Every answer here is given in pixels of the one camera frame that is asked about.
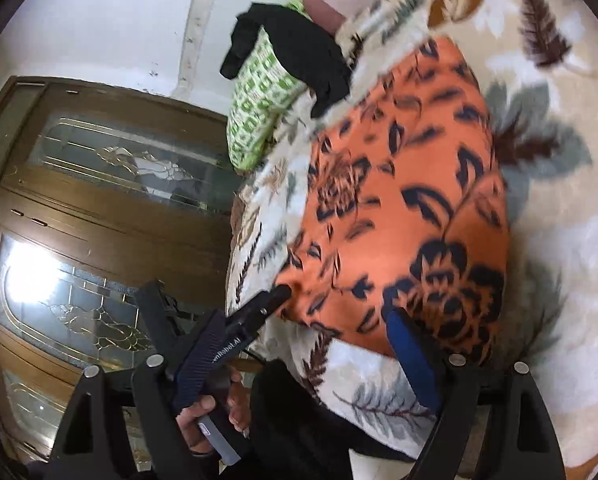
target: blanket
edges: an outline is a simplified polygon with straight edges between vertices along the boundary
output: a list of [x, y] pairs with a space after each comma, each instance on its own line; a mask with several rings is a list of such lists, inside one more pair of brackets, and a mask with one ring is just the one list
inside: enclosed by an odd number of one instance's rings
[[[511, 247], [491, 363], [529, 364], [569, 480], [583, 480], [598, 470], [598, 21], [582, 0], [377, 0], [346, 22], [349, 98], [312, 121], [314, 98], [301, 95], [241, 192], [227, 311], [270, 288], [285, 262], [313, 139], [431, 34], [449, 35], [471, 65], [506, 184]], [[276, 318], [255, 350], [378, 441], [419, 454], [434, 420], [393, 359]]]

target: finger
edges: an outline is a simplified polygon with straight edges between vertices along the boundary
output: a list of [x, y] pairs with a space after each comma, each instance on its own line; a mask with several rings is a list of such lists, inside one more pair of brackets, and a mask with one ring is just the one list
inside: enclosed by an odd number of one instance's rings
[[250, 410], [246, 406], [233, 408], [228, 418], [237, 431], [243, 431], [250, 425]]
[[233, 383], [240, 383], [243, 380], [243, 376], [233, 368], [230, 373], [230, 380]]
[[196, 424], [190, 424], [188, 427], [182, 428], [181, 434], [189, 448], [197, 446], [205, 440], [205, 436]]
[[201, 397], [199, 402], [195, 402], [192, 406], [188, 406], [181, 410], [181, 413], [179, 413], [179, 416], [177, 417], [179, 427], [187, 426], [200, 416], [210, 413], [215, 408], [215, 405], [217, 405], [217, 403], [215, 402], [214, 397]]
[[234, 383], [228, 390], [228, 406], [247, 406], [248, 402], [248, 391], [246, 387], [241, 383]]
[[213, 445], [204, 438], [199, 444], [190, 446], [190, 450], [201, 454], [210, 453], [213, 450]]

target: feather pattern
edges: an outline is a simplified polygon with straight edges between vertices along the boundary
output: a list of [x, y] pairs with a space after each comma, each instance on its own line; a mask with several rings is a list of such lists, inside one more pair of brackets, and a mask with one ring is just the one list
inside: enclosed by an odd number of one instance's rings
[[313, 396], [313, 399], [321, 402], [317, 388], [323, 383], [322, 375], [326, 372], [328, 363], [328, 350], [332, 336], [320, 333], [317, 342], [310, 350], [310, 362], [303, 362], [303, 373], [305, 377], [301, 378], [301, 384]]
[[546, 0], [524, 0], [521, 10], [526, 55], [537, 68], [548, 68], [564, 62], [572, 45], [557, 30], [554, 14]]
[[417, 10], [424, 1], [425, 0], [403, 0], [399, 2], [399, 6], [395, 12], [394, 23], [388, 30], [383, 31], [381, 34], [381, 44], [386, 44], [386, 42], [399, 31], [403, 24], [410, 19], [412, 13]]
[[290, 207], [290, 202], [297, 192], [297, 175], [294, 173], [288, 173], [288, 186], [285, 189], [287, 195], [285, 196], [285, 208]]
[[422, 407], [406, 379], [400, 374], [390, 387], [383, 390], [375, 384], [359, 384], [351, 400], [341, 402], [352, 408], [355, 420], [363, 428], [365, 424], [380, 431], [386, 437], [403, 439], [407, 428], [421, 431], [424, 427], [432, 428], [435, 417]]
[[261, 271], [266, 268], [268, 263], [277, 256], [277, 253], [286, 245], [286, 237], [288, 236], [288, 229], [283, 224], [259, 253], [257, 259], [257, 270]]
[[255, 256], [255, 251], [257, 250], [257, 245], [259, 244], [259, 239], [261, 238], [261, 227], [262, 224], [259, 224], [259, 232], [255, 237], [255, 241], [250, 248], [250, 252], [248, 253], [248, 257], [246, 261], [243, 263], [243, 268], [241, 269], [241, 273], [239, 275], [239, 281], [237, 282], [236, 289], [234, 291], [234, 298], [236, 300], [237, 306], [241, 303], [241, 293], [243, 292], [243, 285], [246, 282], [246, 276], [248, 275], [248, 271], [250, 270], [250, 266], [252, 265], [252, 260]]

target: brown feather print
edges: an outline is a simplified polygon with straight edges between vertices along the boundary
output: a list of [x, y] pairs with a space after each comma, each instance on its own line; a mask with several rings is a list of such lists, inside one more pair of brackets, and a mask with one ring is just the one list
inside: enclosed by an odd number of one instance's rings
[[461, 23], [474, 15], [484, 0], [434, 0], [428, 15], [428, 28], [444, 23]]
[[241, 227], [239, 234], [237, 234], [237, 240], [235, 242], [236, 247], [239, 251], [244, 248], [247, 241], [250, 240], [253, 232], [255, 231], [255, 225], [257, 225], [257, 217], [259, 216], [259, 208], [257, 207], [252, 214], [246, 217], [245, 211], [241, 215]]
[[524, 0], [521, 10], [526, 55], [537, 68], [563, 63], [572, 45], [557, 30], [554, 14], [546, 0]]
[[317, 388], [323, 383], [321, 376], [326, 371], [328, 362], [328, 349], [332, 342], [332, 336], [320, 333], [314, 348], [310, 350], [310, 362], [303, 360], [303, 373], [301, 384], [313, 396], [313, 399], [321, 402]]
[[522, 124], [519, 112], [507, 128], [495, 132], [493, 147], [500, 164], [518, 166], [522, 160], [534, 162], [537, 158], [551, 158], [559, 149], [560, 144], [555, 136], [529, 137], [524, 135], [526, 131], [527, 126]]
[[360, 427], [369, 425], [385, 436], [399, 438], [405, 426], [412, 431], [431, 427], [434, 414], [417, 402], [405, 375], [399, 374], [387, 388], [373, 383], [361, 383], [350, 400], [336, 392], [334, 396], [352, 408]]
[[257, 250], [257, 245], [259, 243], [259, 238], [261, 238], [261, 227], [262, 224], [259, 224], [259, 232], [255, 237], [255, 241], [250, 248], [250, 252], [248, 253], [248, 257], [246, 261], [243, 263], [243, 268], [241, 269], [241, 273], [239, 275], [239, 281], [237, 282], [237, 288], [234, 291], [234, 299], [236, 300], [237, 306], [241, 303], [241, 293], [243, 292], [243, 284], [246, 281], [246, 276], [248, 275], [248, 271], [250, 270], [250, 266], [252, 265], [252, 260], [255, 257], [255, 251]]

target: black flower pattern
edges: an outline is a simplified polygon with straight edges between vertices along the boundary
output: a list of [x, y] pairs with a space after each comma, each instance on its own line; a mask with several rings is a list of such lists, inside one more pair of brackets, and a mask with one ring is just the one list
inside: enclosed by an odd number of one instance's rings
[[384, 288], [382, 309], [406, 309], [447, 348], [482, 362], [502, 308], [503, 285], [498, 270], [469, 264], [463, 243], [434, 239], [419, 249], [410, 276]]
[[346, 152], [338, 153], [321, 176], [314, 174], [319, 201], [317, 219], [320, 222], [334, 214], [341, 218], [357, 208], [359, 190], [370, 167], [370, 161], [365, 156], [352, 161]]
[[281, 267], [281, 270], [284, 270], [289, 266], [293, 266], [293, 267], [296, 267], [297, 269], [303, 270], [303, 261], [301, 260], [298, 253], [299, 253], [299, 249], [301, 248], [301, 244], [303, 244], [304, 234], [305, 233], [303, 230], [299, 231], [299, 234], [297, 235], [297, 238], [295, 238], [295, 241], [292, 242], [291, 244], [288, 244], [288, 247], [287, 247], [288, 256], [285, 259], [285, 263], [284, 263], [283, 267]]

